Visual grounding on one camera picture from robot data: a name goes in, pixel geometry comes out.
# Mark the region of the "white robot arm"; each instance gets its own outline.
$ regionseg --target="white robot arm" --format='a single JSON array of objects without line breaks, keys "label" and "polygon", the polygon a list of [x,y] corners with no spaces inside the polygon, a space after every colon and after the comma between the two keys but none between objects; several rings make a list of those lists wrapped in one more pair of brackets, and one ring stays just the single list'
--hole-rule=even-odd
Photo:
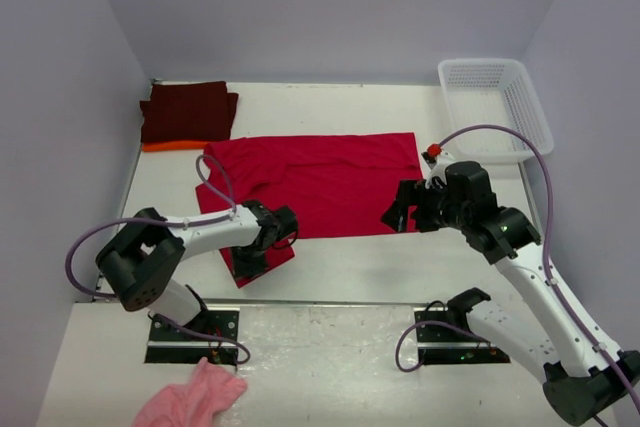
[{"label": "white robot arm", "polygon": [[[602,353],[611,356],[632,385],[640,380],[640,353],[620,349],[553,265],[551,282],[547,280],[541,237],[527,217],[517,209],[498,206],[489,176],[477,162],[456,162],[438,145],[423,157],[430,173],[421,181],[401,182],[382,221],[405,231],[408,209],[416,206],[411,217],[420,232],[460,230],[467,243],[518,290],[542,329],[513,318],[479,289],[448,302],[450,322],[490,341],[525,367],[543,385],[553,409],[571,425],[582,425],[623,397],[625,386]],[[595,347],[555,288],[597,339]]]},{"label": "white robot arm", "polygon": [[268,268],[265,251],[298,230],[291,209],[272,212],[257,201],[238,205],[235,213],[175,218],[148,208],[135,217],[182,227],[127,224],[97,255],[98,269],[125,310],[148,308],[180,326],[206,307],[191,288],[171,279],[179,262],[230,247],[234,278],[252,278]]}]

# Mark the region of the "lavender wall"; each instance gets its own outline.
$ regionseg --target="lavender wall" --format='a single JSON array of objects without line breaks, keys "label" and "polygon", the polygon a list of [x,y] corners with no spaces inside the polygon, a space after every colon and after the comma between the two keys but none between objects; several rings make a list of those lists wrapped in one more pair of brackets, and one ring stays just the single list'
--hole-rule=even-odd
[{"label": "lavender wall", "polygon": [[151,77],[437,82],[519,58],[553,0],[110,0]]},{"label": "lavender wall", "polygon": [[[556,141],[555,261],[623,348],[640,349],[640,0],[556,0],[524,62]],[[621,425],[638,425],[620,404]]]},{"label": "lavender wall", "polygon": [[[147,81],[107,0],[0,11],[0,425],[29,426],[75,295],[65,250],[117,213]],[[95,280],[91,254],[78,260]]]}]

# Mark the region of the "pink cloth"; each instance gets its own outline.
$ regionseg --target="pink cloth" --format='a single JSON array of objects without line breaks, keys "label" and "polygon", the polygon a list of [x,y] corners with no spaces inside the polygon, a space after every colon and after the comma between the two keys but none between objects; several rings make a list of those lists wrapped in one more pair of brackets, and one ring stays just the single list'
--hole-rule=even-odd
[{"label": "pink cloth", "polygon": [[186,384],[170,384],[145,404],[132,427],[211,427],[247,390],[247,383],[200,359]]}]

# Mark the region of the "white work surface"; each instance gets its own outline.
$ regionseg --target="white work surface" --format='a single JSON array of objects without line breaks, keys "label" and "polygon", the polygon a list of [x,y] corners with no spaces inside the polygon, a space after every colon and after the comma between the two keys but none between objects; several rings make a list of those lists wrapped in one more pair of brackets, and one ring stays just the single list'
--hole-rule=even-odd
[{"label": "white work surface", "polygon": [[[412,319],[409,306],[242,307],[238,339],[253,357],[238,375],[249,388],[215,425],[566,426],[517,364],[397,370]],[[38,427],[129,426],[158,390],[186,382],[192,365],[143,364],[149,323],[117,304],[75,305]],[[415,336],[401,359],[416,362]],[[603,418],[616,427],[609,410]]]},{"label": "white work surface", "polygon": [[[240,94],[233,138],[414,132],[422,152],[451,132],[439,87],[230,83],[228,88]],[[456,153],[453,143],[450,147]],[[200,183],[194,167],[199,153],[142,153],[125,216],[150,206],[162,215],[199,214],[194,191]],[[424,162],[422,167],[426,174]],[[518,166],[485,167],[500,204],[529,215]],[[462,234],[450,229],[299,240],[294,250],[293,260],[242,289],[218,252],[181,263],[174,279],[207,299],[347,303],[424,303],[470,287],[496,292],[505,285]]]},{"label": "white work surface", "polygon": [[[435,87],[229,88],[240,94],[234,138],[413,131],[424,149],[449,132],[440,89]],[[195,152],[142,154],[125,214],[147,206],[165,215],[199,213],[195,157]],[[529,214],[518,167],[488,170],[500,203]],[[505,310],[532,320],[511,285],[452,230],[300,240],[295,250],[293,261],[240,290],[218,253],[184,262],[175,278],[205,298],[238,302],[424,304],[480,287]],[[115,303],[75,305],[39,427],[127,426],[155,392],[166,384],[185,382],[191,365],[143,363],[149,322],[145,313],[129,314]],[[398,371],[395,343],[411,323],[413,310],[408,305],[241,307],[239,340],[253,358],[238,375],[249,389],[216,425],[566,425],[548,406],[541,386],[516,364]],[[411,365],[416,358],[411,335],[402,350],[403,364]],[[603,417],[616,426],[609,411]]]}]

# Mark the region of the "white basket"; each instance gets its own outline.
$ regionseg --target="white basket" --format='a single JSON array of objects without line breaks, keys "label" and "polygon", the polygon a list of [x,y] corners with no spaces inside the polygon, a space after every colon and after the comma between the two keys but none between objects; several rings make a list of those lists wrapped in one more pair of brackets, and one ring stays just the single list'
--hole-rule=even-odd
[{"label": "white basket", "polygon": [[[497,124],[523,134],[545,155],[553,150],[540,101],[524,65],[509,59],[455,59],[438,65],[453,130]],[[454,139],[462,154],[488,163],[516,163],[533,152],[515,137],[479,130]]]}]

